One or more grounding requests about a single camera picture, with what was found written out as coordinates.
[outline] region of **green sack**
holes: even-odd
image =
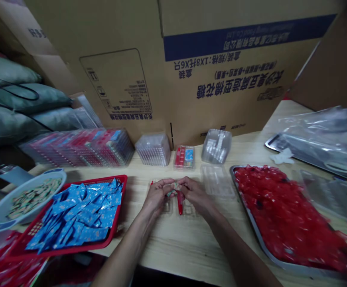
[[[31,116],[37,121],[43,123],[45,126],[49,127],[50,129],[61,132],[77,129],[69,118],[69,114],[72,111],[72,108],[64,107],[49,110],[46,112],[41,112],[39,114],[32,114]],[[49,132],[49,130],[39,126],[39,132],[44,133]]]
[[[0,87],[10,84],[39,83],[42,77],[33,70],[0,57]]]
[[[36,94],[20,86],[7,86],[0,88],[0,103],[25,114],[34,114],[54,108],[69,106],[72,103],[72,100],[63,92],[50,86],[42,84],[21,84],[21,86],[36,91],[39,95],[39,99],[34,101],[18,98],[8,91],[29,99],[36,98]]]
[[[0,107],[0,146],[13,144],[42,128],[25,115]]]

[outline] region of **blue stripe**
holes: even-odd
[[[335,17],[336,14],[333,14],[238,28],[166,36],[164,37],[164,53],[166,55],[166,62],[225,53],[227,51],[245,50],[277,45],[280,43],[321,38],[328,30]],[[263,35],[280,35],[282,33],[288,33],[285,41],[270,42],[262,45],[251,45],[246,47],[230,47],[229,49],[225,49],[225,42],[229,40],[249,39],[250,37],[262,37]]]

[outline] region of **wrapped candy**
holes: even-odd
[[[277,259],[347,271],[344,239],[304,197],[297,182],[266,165],[238,168],[235,177],[266,247]]]

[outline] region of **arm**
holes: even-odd
[[[174,183],[173,179],[162,179],[151,185],[142,210],[98,272],[91,287],[120,287],[130,284],[151,229],[162,212],[166,194],[173,188],[171,183]]]
[[[217,210],[200,185],[184,177],[178,182],[181,191],[209,224],[232,269],[238,286],[281,287],[265,263],[241,239],[227,219]]]

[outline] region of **blue candy wrapper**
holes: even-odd
[[[91,212],[94,214],[101,208],[101,205],[95,204],[95,203],[90,203],[89,205],[86,206],[85,211]]]
[[[79,193],[81,195],[81,199],[82,200],[86,198],[87,187],[83,183],[79,186]]]
[[[63,239],[65,238],[68,231],[71,229],[71,227],[74,224],[74,220],[67,221],[65,226],[62,228],[61,232],[59,233],[59,237],[57,239],[57,244],[62,244]]]
[[[75,205],[72,209],[70,209],[65,215],[65,221],[71,220],[75,215],[77,215],[81,210],[83,210],[87,206],[86,203],[81,202]]]
[[[103,201],[106,199],[106,195],[101,195],[93,201],[95,204],[100,204],[102,206]]]
[[[53,215],[57,215],[63,211],[66,211],[70,209],[71,207],[74,207],[75,205],[77,205],[77,203],[78,202],[75,199],[59,202],[53,206]]]
[[[114,218],[117,208],[108,209],[106,213],[100,215],[99,219],[101,221],[102,228],[111,228],[114,223]]]
[[[78,215],[77,218],[79,219],[80,222],[85,223],[88,226],[91,226],[94,224],[94,222],[99,218],[100,214],[91,214],[90,212],[87,211],[81,211]]]
[[[33,236],[26,250],[81,246],[103,240],[112,228],[116,210],[122,200],[123,184],[74,185],[53,196],[53,204],[42,218],[43,226]]]
[[[120,205],[122,202],[122,193],[107,195],[107,201],[110,207]]]
[[[94,224],[92,225],[92,227],[99,228],[101,225],[102,225],[102,222],[101,222],[101,220],[98,218],[98,219],[94,222]]]
[[[75,233],[73,234],[73,237],[74,238],[78,238],[80,236],[80,234],[82,233],[83,228],[85,227],[85,225],[83,223],[81,223],[81,222],[75,221],[73,226],[74,226],[74,229],[75,229]]]
[[[107,232],[107,228],[85,227],[82,232],[82,238],[85,240],[85,242],[99,241],[106,238]]]

